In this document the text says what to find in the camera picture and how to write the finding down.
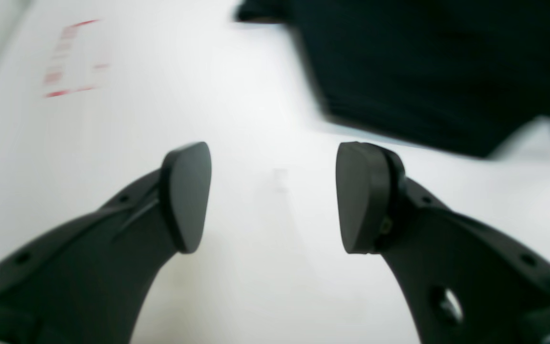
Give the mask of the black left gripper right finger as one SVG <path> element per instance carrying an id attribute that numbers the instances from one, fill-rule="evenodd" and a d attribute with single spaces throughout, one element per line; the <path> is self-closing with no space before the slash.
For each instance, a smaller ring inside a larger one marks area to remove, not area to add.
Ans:
<path id="1" fill-rule="evenodd" d="M 421 343 L 550 344 L 550 262 L 450 210 L 380 146 L 341 143 L 336 188 L 345 251 L 384 258 Z"/>

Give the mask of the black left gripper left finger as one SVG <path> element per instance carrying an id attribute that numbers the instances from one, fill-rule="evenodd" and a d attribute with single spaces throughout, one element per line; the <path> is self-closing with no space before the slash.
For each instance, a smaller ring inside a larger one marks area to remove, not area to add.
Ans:
<path id="1" fill-rule="evenodd" d="M 0 342 L 128 344 L 159 270 L 201 243 L 211 176 L 207 143 L 172 150 L 96 211 L 0 261 Z"/>

